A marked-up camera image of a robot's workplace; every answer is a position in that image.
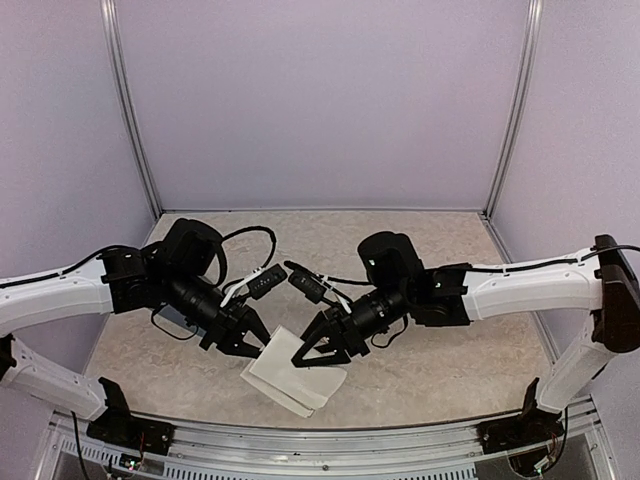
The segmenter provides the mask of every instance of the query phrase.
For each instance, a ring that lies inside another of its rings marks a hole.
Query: beige table surface
[[[276,262],[292,259],[314,271],[364,279],[356,248],[380,230],[412,239],[426,267],[500,263],[477,215],[431,212],[237,212],[167,214],[150,241],[164,237],[180,216],[225,234],[262,224],[278,235]],[[246,275],[268,253],[266,235],[229,241],[229,279]],[[210,275],[215,278],[215,268]],[[358,296],[367,288],[345,286]],[[270,331],[279,324],[300,335],[322,307],[288,283],[250,301]],[[118,382],[133,410],[215,423],[272,427],[379,427],[454,420],[519,408],[526,386],[548,368],[528,315],[475,322],[470,327],[414,325],[386,350],[372,348],[347,366],[348,376],[326,407],[304,419],[240,378],[249,360],[205,352],[198,338],[178,342],[154,328],[147,311],[112,315],[88,366]]]

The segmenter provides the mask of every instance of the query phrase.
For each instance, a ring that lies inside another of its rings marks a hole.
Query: wall
[[[527,107],[495,224],[516,259],[640,244],[640,4],[547,0]],[[640,258],[628,253],[636,271]],[[564,349],[584,316],[547,315]],[[592,385],[622,479],[640,471],[640,352]]]
[[[0,2],[0,277],[141,244],[152,220],[124,133],[97,1]],[[82,371],[103,318],[17,332]],[[27,478],[51,408],[0,389],[0,479]]]
[[[164,207],[480,210],[527,8],[119,1]]]

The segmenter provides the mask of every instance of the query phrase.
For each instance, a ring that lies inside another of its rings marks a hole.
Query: metal corner post
[[[522,55],[520,57],[520,68],[518,71],[518,79],[516,82],[516,90],[511,104],[511,111],[507,122],[507,130],[502,146],[500,148],[500,158],[498,167],[493,177],[489,199],[484,209],[486,218],[491,221],[496,211],[498,200],[504,187],[507,177],[509,163],[513,156],[513,150],[518,137],[518,130],[522,121],[525,104],[527,101],[527,92],[531,81],[533,71],[533,63],[535,59],[536,47],[538,44],[538,34],[540,31],[540,19],[542,16],[543,0],[529,0],[529,13],[527,15],[527,25],[525,28],[524,45],[522,47]]]
[[[115,0],[100,0],[100,7],[102,10],[102,21],[104,23],[107,49],[109,51],[109,60],[111,62],[111,69],[113,70],[118,101],[120,103],[120,108],[122,109],[122,118],[124,120],[129,141],[131,142],[133,156],[138,173],[140,174],[140,180],[142,181],[149,209],[151,210],[154,220],[157,221],[162,215],[163,210],[160,203],[160,196],[158,195],[158,189],[156,188],[153,180],[151,168],[149,167],[149,162],[147,161],[147,156],[142,145],[138,121],[136,119],[133,102],[131,100],[131,92],[127,82],[127,72],[122,53],[122,44],[120,42],[120,32],[118,30],[118,16]]]

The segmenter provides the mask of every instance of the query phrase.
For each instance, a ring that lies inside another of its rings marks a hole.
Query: enclosure
[[[142,247],[178,218],[265,225],[275,262],[352,279],[358,244],[385,230],[427,268],[551,258],[603,233],[638,244],[638,23],[639,4],[594,0],[2,2],[0,278]],[[235,239],[230,278],[266,251]],[[296,335],[321,310],[286,283],[254,306]],[[518,477],[474,425],[520,409],[584,321],[412,324],[354,358],[310,418],[244,382],[246,359],[167,337],[147,311],[15,336],[175,423],[140,478],[486,480]],[[639,359],[572,401],[544,478],[640,478]],[[0,404],[0,479],[83,478],[68,412],[9,388]],[[122,449],[81,437],[103,478]]]

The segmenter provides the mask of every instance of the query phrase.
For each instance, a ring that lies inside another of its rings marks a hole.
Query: white cloth
[[[303,343],[280,325],[260,357],[247,365],[241,377],[283,407],[309,417],[336,393],[347,372],[338,367],[294,367],[291,358]],[[311,350],[307,357],[320,355]]]

